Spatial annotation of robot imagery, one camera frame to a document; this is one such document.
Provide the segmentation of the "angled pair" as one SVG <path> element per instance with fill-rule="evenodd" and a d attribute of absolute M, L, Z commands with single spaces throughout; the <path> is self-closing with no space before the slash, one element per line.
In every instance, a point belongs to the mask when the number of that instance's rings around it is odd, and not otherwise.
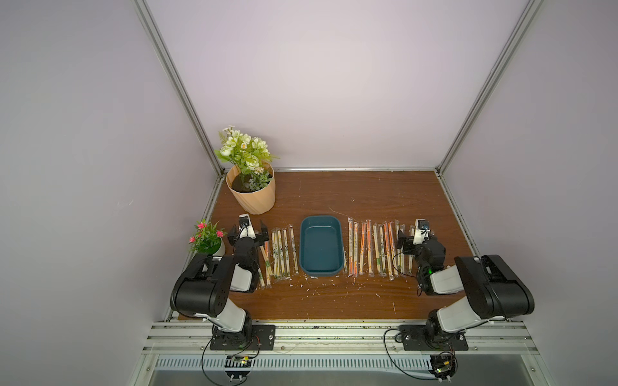
<path fill-rule="evenodd" d="M 268 287 L 268 286 L 267 286 L 267 284 L 266 284 L 267 272 L 266 272 L 266 267 L 265 267 L 265 264 L 264 264 L 264 259 L 263 259 L 263 256 L 262 256 L 262 250 L 261 250 L 261 247 L 260 247 L 260 253 L 261 253 L 262 262 L 263 262 L 263 265 L 264 265 L 265 270 L 261 270 L 261 271 L 260 271 L 260 273 L 259 273 L 260 283 L 261 283 L 262 287 L 264 287 L 264 288 L 270 288 L 270 287 Z"/>

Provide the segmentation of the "chopstick pair box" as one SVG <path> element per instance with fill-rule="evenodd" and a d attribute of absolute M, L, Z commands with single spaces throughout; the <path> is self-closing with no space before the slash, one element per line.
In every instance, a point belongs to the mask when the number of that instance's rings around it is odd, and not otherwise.
<path fill-rule="evenodd" d="M 398 271 L 397 271 L 397 267 L 396 267 L 396 255 L 397 255 L 396 243 L 395 243 L 396 236 L 395 236 L 395 232 L 394 232 L 394 222 L 392 222 L 392 221 L 388 223 L 388 233 L 389 233 L 391 271 L 392 271 L 392 276 L 394 278 L 397 278 Z"/>

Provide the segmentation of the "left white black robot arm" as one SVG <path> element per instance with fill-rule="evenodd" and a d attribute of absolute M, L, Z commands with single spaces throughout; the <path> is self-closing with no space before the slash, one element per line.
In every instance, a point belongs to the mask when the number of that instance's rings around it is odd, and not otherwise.
<path fill-rule="evenodd" d="M 229 294 L 251 294 L 257 289 L 261 273 L 258 250 L 267 241 L 267 226 L 260 224 L 257 233 L 250 218 L 241 216 L 239 226 L 229 235 L 233 254 L 217 257 L 197 250 L 173 287 L 172 310 L 187 318 L 206 318 L 219 339 L 251 340 L 249 311 L 237 306 Z"/>

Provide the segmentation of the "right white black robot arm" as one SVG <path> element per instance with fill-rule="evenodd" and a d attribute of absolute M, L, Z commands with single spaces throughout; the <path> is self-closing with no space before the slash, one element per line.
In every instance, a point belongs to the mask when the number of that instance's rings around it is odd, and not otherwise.
<path fill-rule="evenodd" d="M 398 233 L 397 248 L 417 265 L 418 292 L 428 296 L 464 293 L 447 307 L 430 312 L 423 335 L 442 342 L 492 320 L 506 320 L 534 312 L 534 297 L 499 255 L 456 257 L 445 266 L 446 249 L 429 232 L 419 236 Z"/>

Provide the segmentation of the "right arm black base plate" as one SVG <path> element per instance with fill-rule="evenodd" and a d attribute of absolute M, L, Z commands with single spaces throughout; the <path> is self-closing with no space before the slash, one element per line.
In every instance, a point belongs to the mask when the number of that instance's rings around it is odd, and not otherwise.
<path fill-rule="evenodd" d="M 399 328 L 405 351 L 466 352 L 463 333 L 449 333 L 437 326 L 402 325 Z"/>

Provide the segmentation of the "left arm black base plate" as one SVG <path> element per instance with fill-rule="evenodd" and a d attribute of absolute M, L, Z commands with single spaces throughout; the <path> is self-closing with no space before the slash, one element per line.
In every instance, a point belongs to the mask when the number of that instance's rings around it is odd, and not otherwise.
<path fill-rule="evenodd" d="M 275 325 L 257 325 L 243 328 L 240 332 L 224 332 L 212 327 L 210 351 L 272 351 L 275 345 Z"/>

